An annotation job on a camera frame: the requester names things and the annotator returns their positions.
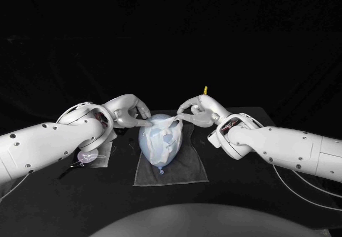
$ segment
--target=black background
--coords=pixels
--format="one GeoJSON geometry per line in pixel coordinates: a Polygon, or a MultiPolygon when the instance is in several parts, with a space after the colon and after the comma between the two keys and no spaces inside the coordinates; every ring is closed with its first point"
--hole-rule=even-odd
{"type": "Polygon", "coordinates": [[[278,126],[341,139],[340,1],[11,4],[2,134],[128,93],[175,110],[208,86],[226,107],[263,107],[278,126]]]}

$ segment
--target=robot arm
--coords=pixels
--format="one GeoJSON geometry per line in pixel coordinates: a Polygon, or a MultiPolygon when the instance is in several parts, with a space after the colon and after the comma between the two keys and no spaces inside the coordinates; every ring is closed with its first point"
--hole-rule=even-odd
{"type": "Polygon", "coordinates": [[[268,163],[342,182],[342,140],[265,127],[247,114],[230,115],[208,140],[234,159],[255,151],[268,163]]]}
{"type": "Polygon", "coordinates": [[[152,126],[136,119],[151,110],[142,100],[128,94],[103,105],[92,102],[66,111],[57,123],[47,122],[0,136],[0,185],[37,172],[76,151],[93,151],[118,138],[113,128],[152,126]]]}

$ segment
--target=gray cloth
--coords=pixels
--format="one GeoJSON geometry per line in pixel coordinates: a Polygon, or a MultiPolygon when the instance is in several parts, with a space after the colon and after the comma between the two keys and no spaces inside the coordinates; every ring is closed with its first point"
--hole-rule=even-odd
{"type": "Polygon", "coordinates": [[[144,152],[141,152],[133,186],[162,186],[210,181],[198,152],[191,143],[193,132],[194,125],[185,124],[182,146],[172,162],[164,167],[164,175],[161,175],[159,168],[151,164],[144,152]]]}

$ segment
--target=table surface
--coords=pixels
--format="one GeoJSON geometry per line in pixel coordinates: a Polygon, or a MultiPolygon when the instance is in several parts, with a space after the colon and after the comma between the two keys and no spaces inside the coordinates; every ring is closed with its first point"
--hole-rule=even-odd
{"type": "MultiPolygon", "coordinates": [[[[260,107],[227,108],[247,113],[265,126],[276,126],[260,107]]],[[[177,110],[152,111],[177,115],[177,110]]],[[[234,160],[217,149],[207,136],[216,130],[195,127],[193,144],[210,182],[135,187],[141,150],[139,127],[113,142],[107,168],[71,171],[60,180],[74,154],[32,173],[0,203],[0,229],[5,236],[87,237],[128,215],[158,206],[182,203],[217,203],[242,206],[283,217],[314,229],[342,227],[342,212],[324,209],[302,200],[282,183],[273,166],[256,153],[234,160]]],[[[279,168],[289,186],[311,201],[337,207],[330,195],[314,189],[296,174],[279,168]]],[[[318,183],[315,176],[304,177],[318,183]]]]}

